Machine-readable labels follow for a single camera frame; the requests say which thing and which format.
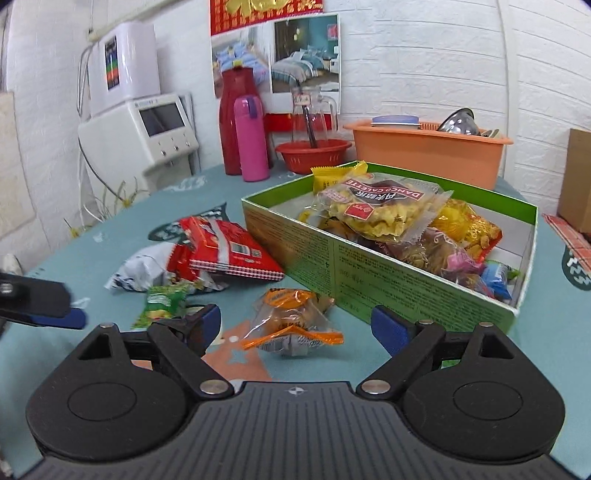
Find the wall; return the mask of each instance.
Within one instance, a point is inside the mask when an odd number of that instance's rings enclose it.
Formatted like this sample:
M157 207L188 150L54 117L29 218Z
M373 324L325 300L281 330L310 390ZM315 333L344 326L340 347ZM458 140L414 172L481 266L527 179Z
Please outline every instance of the wall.
M471 106L480 125L507 132L513 111L513 183L555 212L569 128L591 128L591 9L582 0L326 0L324 9L340 13L344 121L443 120ZM205 168L222 160L208 13L207 2L189 0L154 20L162 87L193 92Z
M36 217L0 240L0 254L17 254L25 269L67 244L63 219L77 219L76 83L89 18L89 0L15 0L12 7L6 87L14 91Z
M509 0L519 68L515 186L555 212L570 128L591 129L591 8Z

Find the green snack wrapper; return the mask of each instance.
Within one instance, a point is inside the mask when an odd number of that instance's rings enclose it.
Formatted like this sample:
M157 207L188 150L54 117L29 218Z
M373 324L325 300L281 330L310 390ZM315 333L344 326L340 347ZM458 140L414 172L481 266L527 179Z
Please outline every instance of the green snack wrapper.
M148 328L154 320L182 316L190 289L188 284L150 287L144 311L131 327Z

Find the metal screw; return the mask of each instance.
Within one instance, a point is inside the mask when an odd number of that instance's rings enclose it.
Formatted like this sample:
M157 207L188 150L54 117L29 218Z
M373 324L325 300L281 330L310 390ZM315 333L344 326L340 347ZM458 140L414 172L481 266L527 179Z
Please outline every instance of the metal screw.
M361 390L370 395L380 395L390 390L390 384L385 380L367 380L361 385Z
M12 283L2 283L0 284L0 293L2 295L10 295L14 291L14 286Z
M207 395L219 395L228 390L228 383L224 380L206 380L199 385L199 388Z

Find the stainless steel bowl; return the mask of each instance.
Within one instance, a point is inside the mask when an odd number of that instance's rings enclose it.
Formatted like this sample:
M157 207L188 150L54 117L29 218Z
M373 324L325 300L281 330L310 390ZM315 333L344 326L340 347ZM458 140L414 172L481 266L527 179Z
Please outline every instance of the stainless steel bowl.
M474 112L469 108L460 108L458 111L453 112L439 125L437 131L451 134L480 135L478 125L474 121Z

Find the blue lid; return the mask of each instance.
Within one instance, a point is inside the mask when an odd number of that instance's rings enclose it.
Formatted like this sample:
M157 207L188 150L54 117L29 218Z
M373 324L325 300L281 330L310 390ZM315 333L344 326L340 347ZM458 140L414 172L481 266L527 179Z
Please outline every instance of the blue lid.
M406 124L418 125L418 117L413 115L382 115L371 119L373 124Z

